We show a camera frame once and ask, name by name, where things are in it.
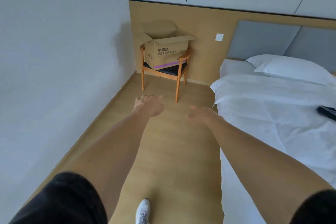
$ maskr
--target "person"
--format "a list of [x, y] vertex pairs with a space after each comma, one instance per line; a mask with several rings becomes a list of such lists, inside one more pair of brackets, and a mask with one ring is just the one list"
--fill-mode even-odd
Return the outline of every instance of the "person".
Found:
[[[227, 123], [211, 108], [191, 106], [188, 120], [206, 125], [267, 223], [336, 223], [336, 192], [292, 157]], [[11, 220], [18, 223], [106, 224], [162, 96], [136, 98], [133, 111], [57, 174]], [[150, 202], [136, 212], [148, 224]]]

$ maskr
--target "white sneaker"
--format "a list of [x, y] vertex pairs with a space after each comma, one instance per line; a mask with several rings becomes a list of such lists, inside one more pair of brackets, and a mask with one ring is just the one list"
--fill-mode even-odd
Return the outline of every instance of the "white sneaker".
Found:
[[149, 224], [149, 214], [151, 212], [151, 203], [148, 198], [141, 201], [135, 215], [135, 224]]

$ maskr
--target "purple stripe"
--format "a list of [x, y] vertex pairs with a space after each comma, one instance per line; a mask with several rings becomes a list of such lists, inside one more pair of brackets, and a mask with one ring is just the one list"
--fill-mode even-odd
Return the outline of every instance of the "purple stripe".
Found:
[[175, 62], [172, 62], [172, 63], [167, 63], [167, 64], [163, 64], [163, 65], [159, 65], [159, 66], [154, 66], [154, 68], [160, 68], [160, 67], [178, 65], [178, 64], [179, 64], [179, 61], [175, 61]]

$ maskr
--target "wooden chair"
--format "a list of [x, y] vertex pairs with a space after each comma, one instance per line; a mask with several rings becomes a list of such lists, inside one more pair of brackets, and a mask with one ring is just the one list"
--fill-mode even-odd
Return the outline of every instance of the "wooden chair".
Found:
[[142, 69], [141, 69], [141, 82], [142, 82], [142, 90], [145, 90], [145, 74], [144, 71], [150, 72], [154, 75], [157, 75], [158, 77], [164, 77], [168, 79], [173, 79], [177, 81], [177, 86], [176, 86], [176, 97], [175, 97], [175, 102], [177, 103], [177, 100], [179, 98], [179, 88], [180, 88], [180, 80], [182, 75], [184, 74], [183, 78], [183, 85], [186, 84], [187, 80], [187, 71], [189, 67], [189, 59], [191, 56], [191, 50], [188, 48], [185, 53], [178, 58], [179, 64], [176, 66], [172, 67], [167, 67], [163, 68], [160, 70], [153, 70], [150, 68], [150, 66], [144, 62], [144, 50], [145, 50], [145, 45], [140, 46], [140, 53], [141, 53], [141, 64], [142, 64]]

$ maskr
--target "box flap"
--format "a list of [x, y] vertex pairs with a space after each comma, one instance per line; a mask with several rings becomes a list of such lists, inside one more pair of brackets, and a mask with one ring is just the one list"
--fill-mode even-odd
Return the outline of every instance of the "box flap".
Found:
[[144, 33], [151, 35], [161, 32], [173, 32], [177, 30], [175, 23], [171, 20], [158, 20], [140, 23]]
[[183, 35], [183, 36], [175, 36], [175, 37], [169, 37], [169, 38], [163, 38], [163, 39], [157, 39], [155, 40], [159, 44], [170, 44], [170, 43], [176, 43], [176, 42], [182, 42], [187, 40], [195, 40], [192, 35]]
[[137, 38], [141, 41], [141, 43], [146, 43], [146, 42], [152, 40], [152, 38], [149, 35], [145, 34], [145, 33], [138, 34]]

